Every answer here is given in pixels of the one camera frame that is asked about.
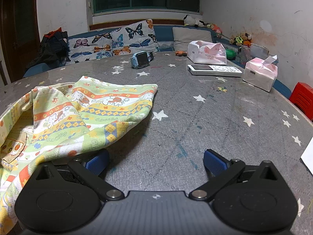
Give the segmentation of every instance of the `wooden door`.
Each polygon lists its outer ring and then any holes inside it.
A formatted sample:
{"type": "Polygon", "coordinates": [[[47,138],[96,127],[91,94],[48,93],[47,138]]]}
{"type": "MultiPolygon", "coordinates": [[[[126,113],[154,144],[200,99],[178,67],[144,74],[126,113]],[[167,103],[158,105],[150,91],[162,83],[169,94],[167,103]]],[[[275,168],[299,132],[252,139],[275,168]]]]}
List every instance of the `wooden door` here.
{"type": "Polygon", "coordinates": [[[19,80],[40,44],[36,0],[1,0],[0,36],[11,82],[19,80]]]}

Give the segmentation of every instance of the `white package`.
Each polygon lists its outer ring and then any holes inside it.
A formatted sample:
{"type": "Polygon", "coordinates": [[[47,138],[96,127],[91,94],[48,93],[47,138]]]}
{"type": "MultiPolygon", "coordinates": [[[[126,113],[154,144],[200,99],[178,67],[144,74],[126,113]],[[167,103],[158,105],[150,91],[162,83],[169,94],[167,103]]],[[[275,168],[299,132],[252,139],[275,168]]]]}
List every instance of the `white package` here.
{"type": "Polygon", "coordinates": [[[269,56],[266,60],[254,58],[248,61],[242,75],[243,80],[269,92],[277,78],[278,68],[272,64],[276,59],[277,56],[269,56]]]}
{"type": "Polygon", "coordinates": [[[221,43],[192,41],[187,54],[194,63],[227,64],[226,51],[221,43]]]}

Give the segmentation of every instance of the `cushion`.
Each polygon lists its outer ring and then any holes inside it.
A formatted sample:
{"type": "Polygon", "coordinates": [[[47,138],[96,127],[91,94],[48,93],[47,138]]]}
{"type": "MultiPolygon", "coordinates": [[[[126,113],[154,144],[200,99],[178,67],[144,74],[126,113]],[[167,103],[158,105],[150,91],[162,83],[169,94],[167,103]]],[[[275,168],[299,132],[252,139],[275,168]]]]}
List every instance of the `cushion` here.
{"type": "Polygon", "coordinates": [[[212,42],[211,33],[206,30],[173,27],[173,35],[175,51],[187,51],[188,44],[192,41],[212,42]]]}
{"type": "Polygon", "coordinates": [[[111,57],[111,46],[111,33],[101,33],[88,38],[68,40],[69,52],[66,65],[111,57]]]}
{"type": "Polygon", "coordinates": [[[113,56],[140,51],[157,52],[159,49],[151,19],[116,29],[111,35],[113,56]]]}

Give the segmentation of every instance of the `butterfly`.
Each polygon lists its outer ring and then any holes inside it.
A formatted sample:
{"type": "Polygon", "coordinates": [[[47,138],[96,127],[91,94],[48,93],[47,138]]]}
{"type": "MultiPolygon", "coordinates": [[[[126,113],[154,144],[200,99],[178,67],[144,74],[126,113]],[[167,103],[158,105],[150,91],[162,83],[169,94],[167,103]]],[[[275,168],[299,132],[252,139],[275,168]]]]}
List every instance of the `butterfly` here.
{"type": "Polygon", "coordinates": [[[97,59],[100,59],[102,57],[110,57],[110,56],[111,56],[111,53],[108,51],[97,53],[97,59]]]}
{"type": "Polygon", "coordinates": [[[91,55],[92,53],[89,51],[85,51],[85,52],[80,52],[80,53],[74,53],[73,55],[71,55],[72,58],[74,57],[78,57],[78,56],[87,56],[87,55],[91,55]]]}
{"type": "Polygon", "coordinates": [[[124,46],[123,43],[123,34],[121,34],[119,37],[117,37],[117,40],[112,40],[112,48],[122,47],[124,46]]]}
{"type": "Polygon", "coordinates": [[[122,47],[121,49],[113,50],[113,54],[115,54],[116,56],[119,56],[121,53],[124,54],[124,52],[130,53],[129,46],[122,47]]]}
{"type": "Polygon", "coordinates": [[[85,39],[85,40],[77,40],[75,45],[74,45],[74,48],[83,47],[83,46],[86,46],[86,47],[89,46],[87,39],[85,39]]]}
{"type": "Polygon", "coordinates": [[[101,38],[107,38],[107,39],[112,40],[112,36],[110,33],[101,33],[101,34],[96,35],[91,43],[95,43],[98,40],[100,40],[101,38]]]}
{"type": "Polygon", "coordinates": [[[147,22],[147,24],[148,24],[148,27],[150,28],[150,29],[153,29],[153,22],[151,21],[151,20],[146,20],[146,22],[147,22]]]}
{"type": "Polygon", "coordinates": [[[151,40],[150,39],[145,39],[143,42],[139,42],[138,44],[137,43],[133,43],[131,45],[129,45],[130,47],[135,47],[135,48],[139,48],[139,47],[147,47],[149,46],[149,42],[151,40]]]}
{"type": "Polygon", "coordinates": [[[128,36],[129,36],[129,39],[132,39],[134,37],[134,35],[144,35],[143,34],[143,31],[141,30],[142,29],[142,23],[140,23],[137,27],[136,27],[136,30],[133,30],[129,27],[126,27],[125,30],[126,32],[128,32],[128,36]]]}
{"type": "Polygon", "coordinates": [[[156,36],[154,34],[148,34],[148,36],[153,40],[153,42],[157,43],[156,36]]]}
{"type": "Polygon", "coordinates": [[[104,50],[104,51],[111,51],[110,45],[106,44],[105,46],[102,46],[102,48],[94,47],[94,53],[97,53],[97,52],[102,51],[102,50],[104,50]]]}

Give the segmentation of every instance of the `gray cushion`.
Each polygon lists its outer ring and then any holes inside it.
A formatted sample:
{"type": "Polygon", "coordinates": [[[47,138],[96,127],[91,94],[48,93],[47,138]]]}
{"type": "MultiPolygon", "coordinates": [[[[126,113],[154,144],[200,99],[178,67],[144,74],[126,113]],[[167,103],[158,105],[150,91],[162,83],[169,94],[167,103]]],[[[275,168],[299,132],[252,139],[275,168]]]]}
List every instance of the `gray cushion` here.
{"type": "Polygon", "coordinates": [[[212,42],[211,33],[200,29],[173,27],[174,50],[187,51],[188,44],[192,41],[212,42]]]}

